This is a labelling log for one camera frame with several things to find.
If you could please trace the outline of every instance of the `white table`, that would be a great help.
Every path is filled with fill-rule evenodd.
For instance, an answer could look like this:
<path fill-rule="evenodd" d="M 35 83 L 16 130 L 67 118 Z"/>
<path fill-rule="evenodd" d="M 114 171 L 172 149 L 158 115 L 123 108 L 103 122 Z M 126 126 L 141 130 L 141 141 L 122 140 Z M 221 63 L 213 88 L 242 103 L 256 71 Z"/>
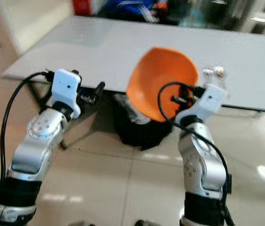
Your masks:
<path fill-rule="evenodd" d="M 45 68 L 76 69 L 82 86 L 105 81 L 125 92 L 140 58 L 152 47 L 177 49 L 202 72 L 221 65 L 230 93 L 225 105 L 265 111 L 265 36 L 71 16 L 18 59 L 3 76 L 23 79 Z M 206 81 L 201 73 L 199 84 Z"/>

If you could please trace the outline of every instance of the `orange plastic bowl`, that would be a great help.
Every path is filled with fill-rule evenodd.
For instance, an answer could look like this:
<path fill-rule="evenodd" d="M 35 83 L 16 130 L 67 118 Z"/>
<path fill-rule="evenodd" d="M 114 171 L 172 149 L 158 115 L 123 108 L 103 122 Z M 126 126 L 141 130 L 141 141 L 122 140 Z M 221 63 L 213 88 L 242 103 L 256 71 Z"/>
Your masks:
<path fill-rule="evenodd" d="M 194 86 L 198 70 L 187 56 L 173 49 L 153 48 L 140 60 L 134 69 L 127 87 L 131 104 L 152 120 L 163 122 L 157 96 L 161 87 L 169 82 L 179 81 Z M 161 94 L 161 105 L 166 115 L 172 118 L 179 105 L 171 101 L 179 95 L 178 85 L 169 86 Z"/>

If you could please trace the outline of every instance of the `black bag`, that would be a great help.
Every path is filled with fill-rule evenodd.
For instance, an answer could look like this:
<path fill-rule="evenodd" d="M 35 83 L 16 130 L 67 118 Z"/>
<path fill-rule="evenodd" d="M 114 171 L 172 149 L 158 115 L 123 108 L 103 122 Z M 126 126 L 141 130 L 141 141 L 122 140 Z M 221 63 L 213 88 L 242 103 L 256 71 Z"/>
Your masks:
<path fill-rule="evenodd" d="M 112 98 L 112 105 L 114 126 L 123 144 L 141 146 L 143 151 L 158 146 L 163 138 L 172 131 L 172 124 L 168 121 L 157 122 L 148 119 L 145 124 L 133 122 L 131 119 L 132 106 L 124 106 L 124 102 L 119 101 L 115 95 Z"/>

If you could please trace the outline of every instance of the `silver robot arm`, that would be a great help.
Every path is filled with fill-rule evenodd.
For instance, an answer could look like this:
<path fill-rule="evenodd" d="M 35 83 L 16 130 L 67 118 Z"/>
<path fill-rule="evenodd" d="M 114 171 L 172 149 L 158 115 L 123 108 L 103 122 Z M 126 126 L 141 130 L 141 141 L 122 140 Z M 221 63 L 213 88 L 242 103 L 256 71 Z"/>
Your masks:
<path fill-rule="evenodd" d="M 25 225 L 36 211 L 35 200 L 67 126 L 65 116 L 47 109 L 27 127 L 0 188 L 0 225 Z"/>
<path fill-rule="evenodd" d="M 176 123 L 214 144 L 204 121 L 219 110 L 225 97 L 224 90 L 208 84 L 195 104 L 176 116 Z M 211 145 L 184 131 L 180 135 L 178 149 L 184 163 L 186 190 L 185 213 L 180 224 L 223 225 L 224 215 L 221 208 L 226 171 L 219 155 Z"/>
<path fill-rule="evenodd" d="M 16 149 L 0 185 L 0 226 L 26 225 L 36 212 L 35 201 L 68 122 L 77 118 L 81 109 L 77 101 L 93 105 L 101 96 L 104 83 L 92 97 L 78 97 L 81 77 L 60 69 L 52 84 L 52 107 L 47 108 L 27 126 L 27 133 Z"/>

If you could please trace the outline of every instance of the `black cable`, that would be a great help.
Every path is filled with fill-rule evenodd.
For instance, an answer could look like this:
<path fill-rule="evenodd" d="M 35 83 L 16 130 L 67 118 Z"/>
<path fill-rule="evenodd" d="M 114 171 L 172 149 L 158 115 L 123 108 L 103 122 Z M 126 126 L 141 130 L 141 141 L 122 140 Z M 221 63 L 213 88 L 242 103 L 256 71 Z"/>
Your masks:
<path fill-rule="evenodd" d="M 222 155 L 222 153 L 220 152 L 220 150 L 211 142 L 209 141 L 208 139 L 206 139 L 205 137 L 203 137 L 202 135 L 196 133 L 195 131 L 183 126 L 183 125 L 180 125 L 174 121 L 172 121 L 164 112 L 162 106 L 161 106 L 161 93 L 163 92 L 163 90 L 166 88 L 166 87 L 169 87 L 169 86 L 173 86 L 173 85 L 180 85 L 180 86 L 183 86 L 183 87 L 186 87 L 186 88 L 189 88 L 189 89 L 193 89 L 193 87 L 190 87 L 189 85 L 187 84 L 184 84 L 182 82 L 178 82 L 178 81 L 174 81 L 174 82 L 170 82 L 170 83 L 167 83 L 166 85 L 164 85 L 159 93 L 158 93 L 158 106 L 159 106 L 159 110 L 162 114 L 162 116 L 169 122 L 172 123 L 173 126 L 176 126 L 178 128 L 180 128 L 181 130 L 185 131 L 186 133 L 190 133 L 190 134 L 193 134 L 195 135 L 197 138 L 199 138 L 200 140 L 202 140 L 203 142 L 205 142 L 206 144 L 212 146 L 212 148 L 217 152 L 217 154 L 219 155 L 220 159 L 221 159 L 221 162 L 223 164 L 223 167 L 225 169 L 225 176 L 226 176 L 226 179 L 225 179 L 225 185 L 223 187 L 223 194 L 222 194 L 222 205 L 223 205 L 223 208 L 225 211 L 228 211 L 227 207 L 226 207 L 226 197 L 227 197 L 227 192 L 228 192 L 228 180 L 229 180 L 229 173 L 228 173 L 228 168 L 227 168 L 227 164 L 226 164 L 226 161 L 225 161 L 225 158 L 224 156 Z M 230 214 L 229 212 L 226 213 L 226 216 L 229 218 L 230 217 Z"/>
<path fill-rule="evenodd" d="M 17 96 L 18 92 L 20 91 L 20 89 L 27 82 L 29 82 L 33 77 L 35 77 L 37 75 L 47 75 L 47 74 L 48 74 L 47 72 L 37 72 L 37 73 L 31 74 L 30 76 L 28 76 L 27 78 L 22 80 L 22 82 L 15 89 L 14 93 L 12 94 L 12 96 L 8 102 L 7 108 L 5 110 L 4 118 L 2 121 L 1 130 L 0 130 L 0 184 L 2 184 L 4 182 L 5 176 L 6 176 L 5 135 L 6 135 L 8 116 L 9 116 L 13 101 L 14 101 L 15 97 Z"/>

